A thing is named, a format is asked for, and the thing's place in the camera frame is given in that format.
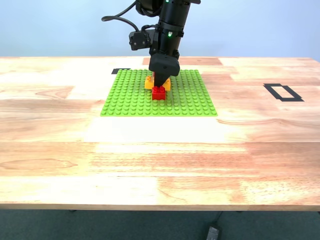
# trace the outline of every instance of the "red lego brick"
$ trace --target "red lego brick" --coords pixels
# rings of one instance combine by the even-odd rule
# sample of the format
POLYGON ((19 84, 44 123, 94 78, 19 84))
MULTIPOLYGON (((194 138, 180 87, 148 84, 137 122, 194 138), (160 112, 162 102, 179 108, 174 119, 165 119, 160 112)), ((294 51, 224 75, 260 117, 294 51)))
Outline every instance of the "red lego brick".
POLYGON ((166 89, 163 86, 152 88, 152 100, 166 100, 166 89))

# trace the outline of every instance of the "black cable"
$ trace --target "black cable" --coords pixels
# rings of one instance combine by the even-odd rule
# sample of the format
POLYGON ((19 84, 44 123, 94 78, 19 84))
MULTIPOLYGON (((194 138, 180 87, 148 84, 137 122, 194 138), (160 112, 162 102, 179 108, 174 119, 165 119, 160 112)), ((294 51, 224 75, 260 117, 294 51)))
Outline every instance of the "black cable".
POLYGON ((135 0, 129 7, 127 7, 125 10, 123 10, 122 12, 118 13, 115 16, 104 16, 103 18, 101 18, 101 21, 102 22, 108 22, 108 21, 111 21, 111 20, 119 20, 121 22, 124 22, 124 23, 127 23, 127 24, 131 25, 135 29, 136 32, 139 32, 139 28, 132 21, 129 21, 128 19, 120 17, 123 14, 127 13, 129 10, 131 10, 136 5, 136 2, 137 1, 135 0))
POLYGON ((127 9, 115 15, 115 17, 121 17, 123 14, 126 14, 127 12, 129 12, 129 10, 131 10, 135 5, 136 5, 136 1, 134 1, 134 3, 132 3, 127 9))
POLYGON ((145 31, 146 29, 150 29, 150 28, 156 28, 157 26, 156 25, 144 25, 142 28, 141 28, 141 31, 145 31))
POLYGON ((156 17, 160 14, 161 7, 159 7, 154 13, 150 13, 150 12, 144 10, 143 8, 141 8, 141 10, 144 15, 146 15, 147 17, 153 18, 153 17, 156 17))
POLYGON ((224 211, 220 211, 218 214, 217 214, 217 216, 216 216, 216 218, 215 218, 215 220, 214 220, 214 224, 218 224, 218 221, 219 221, 219 219, 220 219, 220 217, 221 217, 221 215, 224 213, 224 211))
POLYGON ((128 19, 125 19, 123 17, 120 16, 104 16, 103 18, 101 18, 102 22, 107 22, 110 20, 119 20, 121 22, 127 23, 129 25, 131 25, 136 32, 139 32, 139 28, 137 27, 137 25, 135 25, 132 21, 129 21, 128 19))

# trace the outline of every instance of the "gray carpet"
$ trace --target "gray carpet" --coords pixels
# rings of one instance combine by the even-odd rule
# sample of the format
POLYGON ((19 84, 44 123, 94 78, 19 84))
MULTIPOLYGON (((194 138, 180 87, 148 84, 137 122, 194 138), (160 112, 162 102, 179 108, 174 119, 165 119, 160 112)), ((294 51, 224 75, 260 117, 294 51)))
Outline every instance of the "gray carpet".
MULTIPOLYGON (((213 211, 0 210, 0 240, 205 240, 213 211)), ((320 240, 317 212, 226 211, 221 240, 320 240)))

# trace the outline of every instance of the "green lego baseplate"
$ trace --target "green lego baseplate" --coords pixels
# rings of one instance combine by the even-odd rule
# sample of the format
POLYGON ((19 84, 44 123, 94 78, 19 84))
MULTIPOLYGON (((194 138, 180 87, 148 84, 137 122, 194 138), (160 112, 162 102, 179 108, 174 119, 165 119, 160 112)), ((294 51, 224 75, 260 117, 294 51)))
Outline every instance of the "green lego baseplate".
POLYGON ((149 70, 119 70, 100 116, 216 117, 218 114, 198 70, 181 70, 172 76, 165 100, 152 100, 145 89, 149 70))

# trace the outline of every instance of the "black rectangle tape outline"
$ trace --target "black rectangle tape outline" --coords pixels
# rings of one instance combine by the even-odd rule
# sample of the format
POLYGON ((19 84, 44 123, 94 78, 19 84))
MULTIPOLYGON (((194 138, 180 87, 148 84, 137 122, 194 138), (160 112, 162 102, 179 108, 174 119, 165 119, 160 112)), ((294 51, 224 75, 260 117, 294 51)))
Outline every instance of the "black rectangle tape outline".
POLYGON ((283 86, 280 83, 264 83, 263 86, 275 97, 275 99, 279 99, 282 102, 304 102, 302 97, 293 91, 289 86, 283 86), (283 87, 292 97, 282 97, 273 87, 283 87))

